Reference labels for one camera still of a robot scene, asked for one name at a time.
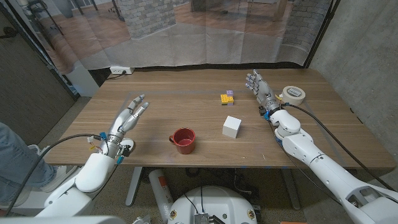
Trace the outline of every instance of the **wall outlet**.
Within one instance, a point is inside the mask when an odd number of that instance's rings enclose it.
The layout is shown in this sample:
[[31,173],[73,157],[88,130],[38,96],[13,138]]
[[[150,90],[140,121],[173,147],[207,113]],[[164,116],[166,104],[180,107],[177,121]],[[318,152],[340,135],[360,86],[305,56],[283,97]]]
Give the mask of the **wall outlet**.
[[112,66],[110,69],[113,75],[121,75],[123,71],[126,71],[126,74],[130,75],[134,71],[134,68],[120,66]]

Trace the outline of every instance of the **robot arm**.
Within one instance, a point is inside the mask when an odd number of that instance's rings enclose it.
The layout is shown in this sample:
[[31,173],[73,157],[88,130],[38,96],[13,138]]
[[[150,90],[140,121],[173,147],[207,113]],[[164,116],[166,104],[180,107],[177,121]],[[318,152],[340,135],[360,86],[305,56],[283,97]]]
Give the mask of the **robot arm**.
[[124,109],[115,119],[106,139],[100,144],[102,149],[92,153],[81,171],[70,180],[59,186],[45,201],[46,209],[38,217],[71,217],[79,215],[92,201],[93,193],[97,193],[105,183],[106,175],[114,165],[115,157],[119,156],[118,164],[123,157],[129,156],[134,142],[124,138],[126,132],[132,130],[139,117],[145,112],[149,103],[144,103],[134,113],[134,109],[143,101],[144,95],[138,96],[128,108]]
[[256,70],[253,73],[248,74],[246,86],[256,95],[261,114],[277,126],[275,135],[284,150],[309,166],[355,223],[395,223],[398,193],[358,180],[317,148],[300,122],[279,106],[261,75]]

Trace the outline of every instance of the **white cylinder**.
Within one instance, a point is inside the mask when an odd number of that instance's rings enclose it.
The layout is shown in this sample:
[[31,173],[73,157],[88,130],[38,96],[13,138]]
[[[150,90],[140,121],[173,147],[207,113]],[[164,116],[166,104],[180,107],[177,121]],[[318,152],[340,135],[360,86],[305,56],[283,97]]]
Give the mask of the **white cylinder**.
[[305,98],[305,92],[296,86],[287,86],[281,94],[282,101],[298,106]]
[[163,223],[169,219],[170,209],[173,205],[173,198],[167,186],[166,177],[162,170],[157,169],[149,174],[149,181],[155,194],[157,206],[162,215]]

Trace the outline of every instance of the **jeans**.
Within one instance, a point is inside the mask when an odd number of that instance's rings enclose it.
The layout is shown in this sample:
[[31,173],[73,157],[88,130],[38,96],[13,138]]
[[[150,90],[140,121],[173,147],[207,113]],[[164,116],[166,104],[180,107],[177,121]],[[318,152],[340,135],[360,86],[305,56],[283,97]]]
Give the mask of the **jeans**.
[[[7,125],[0,122],[0,203],[10,202],[26,174],[39,158]],[[26,185],[43,187],[54,179],[57,168],[41,160]]]

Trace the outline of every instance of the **tape roll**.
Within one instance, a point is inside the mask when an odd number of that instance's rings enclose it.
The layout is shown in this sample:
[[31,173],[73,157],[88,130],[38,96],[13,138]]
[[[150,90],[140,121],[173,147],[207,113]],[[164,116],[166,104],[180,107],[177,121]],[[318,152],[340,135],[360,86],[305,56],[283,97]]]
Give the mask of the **tape roll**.
[[298,106],[305,98],[305,92],[297,86],[287,86],[281,94],[282,101]]

